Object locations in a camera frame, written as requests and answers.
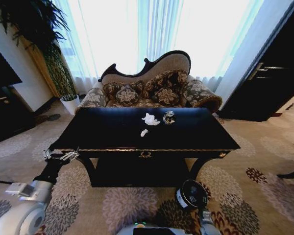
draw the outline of sofa armrest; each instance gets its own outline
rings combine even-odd
[[[183,85],[182,96],[192,107],[207,108],[211,113],[216,112],[222,104],[222,98],[215,95],[200,80],[188,76]]]
[[[105,107],[108,102],[108,97],[103,89],[98,86],[97,83],[93,88],[87,93],[85,98],[82,100],[80,105],[75,109],[75,113],[81,108],[95,108],[95,107]]]

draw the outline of sofa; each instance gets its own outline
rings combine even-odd
[[[180,50],[170,51],[156,61],[145,59],[138,74],[126,75],[111,65],[87,93],[81,108],[95,107],[205,107],[211,113],[222,104],[203,83],[190,74],[191,59]]]

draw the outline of door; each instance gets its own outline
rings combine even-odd
[[[220,116],[264,121],[293,96],[294,12]]]

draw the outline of crumpled tissue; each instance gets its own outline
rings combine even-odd
[[[145,120],[145,123],[150,126],[156,126],[160,123],[160,121],[155,119],[155,115],[150,115],[149,113],[146,113],[146,117],[142,118],[142,120]]]
[[[141,137],[144,137],[144,135],[148,132],[147,129],[145,129],[144,131],[141,132]]]

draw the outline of table leg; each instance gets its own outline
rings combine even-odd
[[[93,183],[95,181],[96,169],[95,169],[92,161],[89,158],[77,158],[76,160],[79,160],[84,165],[84,167],[86,168],[86,171],[88,173],[90,183],[91,183],[91,185],[93,185]]]
[[[204,157],[200,157],[198,158],[192,168],[191,168],[191,171],[190,171],[190,179],[192,180],[196,180],[196,177],[199,173],[199,170],[202,168],[202,166],[209,160],[211,159],[216,159],[216,158],[222,158],[222,157],[215,157],[215,156],[204,156]]]

